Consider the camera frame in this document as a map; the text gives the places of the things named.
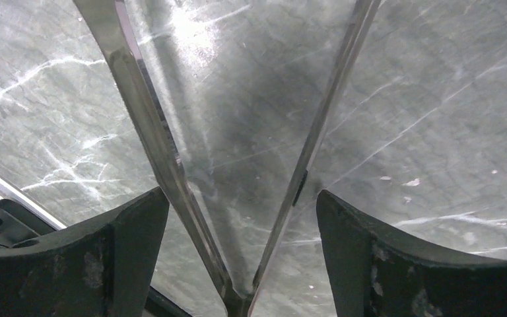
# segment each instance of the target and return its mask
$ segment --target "table surface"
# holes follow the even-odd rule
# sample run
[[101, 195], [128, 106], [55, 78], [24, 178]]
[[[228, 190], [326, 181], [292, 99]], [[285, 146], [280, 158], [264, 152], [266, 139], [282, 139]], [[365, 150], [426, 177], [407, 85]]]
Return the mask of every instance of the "table surface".
[[[248, 289], [353, 0], [127, 1], [189, 182]], [[155, 186], [68, 0], [0, 0], [0, 175], [72, 225]], [[383, 1], [254, 316], [336, 316], [327, 188], [387, 223], [507, 259], [507, 1]], [[152, 284], [224, 316], [171, 211]]]

